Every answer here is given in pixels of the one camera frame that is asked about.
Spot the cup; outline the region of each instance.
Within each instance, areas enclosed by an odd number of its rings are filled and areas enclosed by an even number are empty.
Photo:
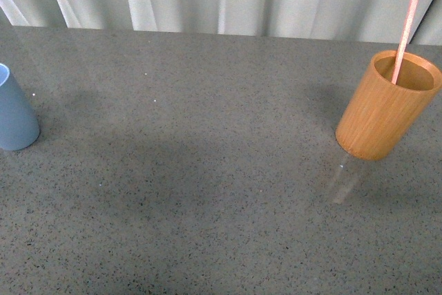
[[[375,54],[336,129],[351,155],[379,160],[442,87],[441,71],[428,60],[405,53],[396,84],[391,82],[396,51]]]
[[[30,146],[40,134],[35,112],[6,65],[0,64],[0,148]]]

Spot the cup rim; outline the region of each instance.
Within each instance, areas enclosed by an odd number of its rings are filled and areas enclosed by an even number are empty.
[[[3,86],[6,83],[6,81],[9,79],[10,69],[5,64],[0,63],[0,70],[1,71],[4,70],[6,72],[5,79],[0,81],[0,86]]]
[[[422,58],[418,55],[415,55],[414,53],[409,53],[409,52],[405,52],[403,55],[403,58],[408,61],[413,61],[416,65],[424,68],[433,78],[433,87],[428,90],[414,90],[414,89],[405,88],[403,86],[398,86],[397,84],[393,84],[390,80],[384,78],[384,76],[382,76],[376,70],[376,67],[374,64],[381,59],[385,59],[388,57],[395,57],[396,54],[397,54],[396,50],[384,50],[384,51],[380,51],[380,52],[376,53],[372,57],[372,60],[370,61],[370,66],[374,69],[374,72],[377,74],[377,76],[379,76],[381,79],[388,82],[389,84],[391,84],[393,87],[395,87],[397,89],[403,89],[403,90],[413,92],[413,93],[433,93],[434,91],[438,91],[442,88],[442,72],[441,72],[441,70],[435,64],[433,64],[431,61],[429,61],[425,58]]]

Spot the brown cup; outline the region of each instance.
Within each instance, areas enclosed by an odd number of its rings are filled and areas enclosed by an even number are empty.
[[[442,88],[431,62],[405,53],[392,83],[396,51],[375,54],[336,129],[338,143],[365,160],[384,158]]]

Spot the pink straw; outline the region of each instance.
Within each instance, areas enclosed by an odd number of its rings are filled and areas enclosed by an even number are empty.
[[[398,52],[396,54],[396,61],[394,62],[393,78],[392,83],[396,84],[398,80],[399,70],[401,69],[403,53],[405,52],[405,46],[407,45],[408,36],[410,35],[410,29],[412,27],[412,22],[414,18],[414,13],[416,13],[417,2],[419,0],[410,0],[408,5],[407,18],[403,24],[401,42],[399,43]]]

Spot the gray countertop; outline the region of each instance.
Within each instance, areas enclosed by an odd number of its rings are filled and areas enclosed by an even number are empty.
[[[41,135],[0,151],[0,292],[442,292],[441,95],[380,162],[334,138],[395,48],[1,27]]]

